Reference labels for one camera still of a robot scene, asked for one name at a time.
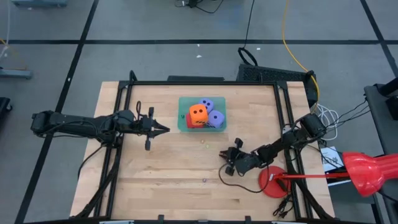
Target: yellow cable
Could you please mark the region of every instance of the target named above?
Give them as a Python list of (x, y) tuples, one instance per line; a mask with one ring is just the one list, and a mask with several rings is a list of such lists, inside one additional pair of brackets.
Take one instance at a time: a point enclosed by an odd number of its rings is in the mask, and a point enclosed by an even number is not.
[[(284, 42), (285, 48), (286, 50), (289, 52), (290, 56), (292, 56), (292, 58), (296, 61), (297, 65), (299, 65), (305, 72), (308, 72), (308, 69), (306, 69), (297, 59), (296, 57), (294, 57), (293, 53), (290, 51), (289, 47), (286, 44), (285, 41), (285, 22), (286, 22), (286, 12), (287, 12), (287, 5), (289, 4), (289, 0), (286, 0), (286, 6), (285, 6), (285, 10), (284, 10), (284, 16), (282, 19), (282, 41)], [(315, 110), (317, 109), (318, 106), (318, 100), (319, 100), (319, 96), (320, 96), (320, 91), (319, 91), (319, 86), (317, 81), (314, 79), (313, 76), (311, 76), (311, 79), (313, 81), (313, 83), (315, 84), (315, 88), (317, 89), (317, 101), (315, 102), (315, 105), (313, 107), (313, 109), (311, 110), (311, 113), (314, 113)]]
[(7, 69), (13, 69), (13, 70), (27, 70), (27, 66), (26, 66), (26, 64), (25, 64), (25, 61), (24, 61), (22, 58), (20, 58), (20, 57), (18, 56), (18, 52), (16, 52), (10, 45), (8, 45), (2, 38), (0, 38), (0, 42), (2, 42), (2, 44), (4, 44), (5, 46), (7, 46), (7, 47), (11, 50), (12, 54), (15, 55), (15, 56), (22, 62), (23, 65), (25, 65), (24, 68), (7, 68)]

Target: red block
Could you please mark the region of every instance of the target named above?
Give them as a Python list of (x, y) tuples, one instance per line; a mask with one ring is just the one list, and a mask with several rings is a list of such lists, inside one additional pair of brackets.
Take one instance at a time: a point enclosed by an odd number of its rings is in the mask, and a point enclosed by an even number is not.
[(186, 120), (187, 120), (187, 127), (188, 128), (204, 128), (205, 125), (201, 124), (201, 125), (193, 125), (192, 124), (192, 120), (191, 120), (191, 116), (189, 115), (189, 113), (187, 113), (187, 115), (185, 115)]

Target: black floor stripe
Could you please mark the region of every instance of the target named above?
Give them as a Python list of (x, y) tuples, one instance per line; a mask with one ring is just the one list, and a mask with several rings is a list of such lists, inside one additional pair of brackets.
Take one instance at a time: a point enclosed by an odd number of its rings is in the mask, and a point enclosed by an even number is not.
[[(65, 84), (63, 85), (60, 98), (58, 99), (57, 107), (55, 109), (55, 111), (57, 111), (57, 112), (61, 112), (61, 110), (63, 108), (63, 104), (65, 103), (65, 99), (67, 97), (69, 86), (70, 86), (70, 83), (72, 82), (73, 74), (75, 73), (76, 66), (77, 66), (77, 63), (80, 58), (81, 50), (84, 46), (84, 41), (87, 38), (88, 30), (90, 29), (91, 22), (93, 21), (93, 17), (94, 17), (94, 13), (95, 13), (97, 5), (98, 5), (98, 1), (99, 0), (93, 1), (93, 5), (91, 7), (90, 13), (88, 14), (86, 25), (83, 29), (83, 33), (81, 34), (80, 42), (76, 49), (76, 53), (72, 60), (72, 64), (70, 65), (70, 69), (69, 69), (67, 78), (65, 79)], [(30, 202), (32, 201), (32, 197), (33, 197), (33, 194), (36, 189), (36, 185), (40, 178), (40, 173), (43, 169), (45, 158), (47, 157), (47, 153), (48, 153), (50, 145), (51, 145), (51, 141), (52, 141), (52, 135), (47, 136), (43, 143), (42, 149), (40, 150), (39, 158), (37, 159), (35, 168), (33, 170), (32, 176), (30, 177), (29, 184), (27, 186), (24, 198), (22, 199), (21, 206), (19, 207), (19, 211), (18, 211), (17, 217), (15, 219), (15, 223), (17, 223), (17, 224), (23, 223), (25, 220), (26, 213), (29, 209)]]
[[(79, 40), (10, 40), (10, 44), (79, 44)], [(286, 40), (287, 44), (305, 45), (372, 45), (379, 40)], [(190, 40), (85, 40), (84, 44), (103, 45), (154, 45), (154, 44), (244, 44), (239, 39)], [(283, 44), (282, 40), (248, 40), (248, 44)]]
[(361, 0), (361, 4), (362, 4), (363, 9), (365, 10), (365, 13), (366, 13), (368, 19), (369, 19), (369, 22), (372, 25), (373, 31), (374, 31), (377, 39), (380, 41), (381, 48), (383, 49), (384, 55), (387, 58), (388, 64), (390, 65), (392, 72), (394, 73), (394, 75), (396, 77), (398, 77), (398, 67), (397, 67), (396, 61), (395, 61), (394, 57), (392, 56), (390, 49), (387, 46), (387, 43), (391, 42), (391, 40), (389, 40), (388, 42), (384, 40), (384, 37), (381, 34), (379, 27), (377, 26), (376, 20), (374, 20), (374, 17), (372, 15), (372, 12), (371, 12), (367, 2), (365, 0)]

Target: wooden tabletop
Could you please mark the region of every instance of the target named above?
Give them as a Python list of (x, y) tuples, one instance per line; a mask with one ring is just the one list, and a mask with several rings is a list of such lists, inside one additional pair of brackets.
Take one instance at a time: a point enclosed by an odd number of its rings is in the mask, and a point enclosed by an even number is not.
[[(117, 86), (117, 82), (103, 82), (96, 117), (113, 113)], [(297, 119), (309, 113), (307, 99), (301, 82), (288, 83), (288, 86), (294, 118)], [(280, 94), (284, 106), (283, 93)], [(223, 133), (181, 133), (177, 127), (181, 96), (225, 97), (226, 130)], [(142, 102), (142, 113), (147, 113), (153, 106), (154, 118), (171, 131), (153, 139), (150, 151), (144, 149), (145, 136), (125, 135), (113, 219), (155, 220), (160, 214), (165, 215), (166, 220), (244, 220), (246, 215), (259, 221), (278, 219), (272, 212), (281, 198), (230, 187), (218, 178), (218, 169), (225, 162), (218, 152), (233, 146), (235, 138), (244, 141), (242, 150), (246, 152), (280, 138), (272, 86), (137, 85), (133, 86), (130, 102), (133, 113), (136, 113), (138, 100)], [(99, 145), (96, 140), (88, 140), (85, 157)], [(105, 149), (93, 156), (81, 170), (71, 215), (80, 212), (96, 192), (104, 152)], [(301, 155), (306, 174), (323, 173), (318, 151), (306, 147)], [(283, 152), (272, 165), (286, 168)], [(244, 177), (230, 177), (222, 172), (222, 176), (226, 182), (259, 190), (257, 178), (260, 171), (253, 169)], [(307, 179), (307, 184), (318, 203), (334, 216), (326, 180)], [(304, 217), (299, 190), (298, 196)], [(104, 194), (102, 215), (107, 201), (108, 192)], [(294, 220), (294, 212), (289, 212), (284, 220)]]

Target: purple die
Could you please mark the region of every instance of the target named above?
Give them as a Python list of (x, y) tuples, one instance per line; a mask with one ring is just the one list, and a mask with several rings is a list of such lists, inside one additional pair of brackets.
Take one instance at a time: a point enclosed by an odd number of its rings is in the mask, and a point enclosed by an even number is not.
[(208, 98), (201, 99), (199, 101), (199, 104), (206, 106), (207, 113), (210, 113), (214, 108), (214, 103), (211, 100), (209, 100)]
[(220, 128), (224, 123), (224, 119), (225, 117), (221, 112), (213, 110), (209, 114), (209, 120), (207, 121), (207, 126), (211, 128)]

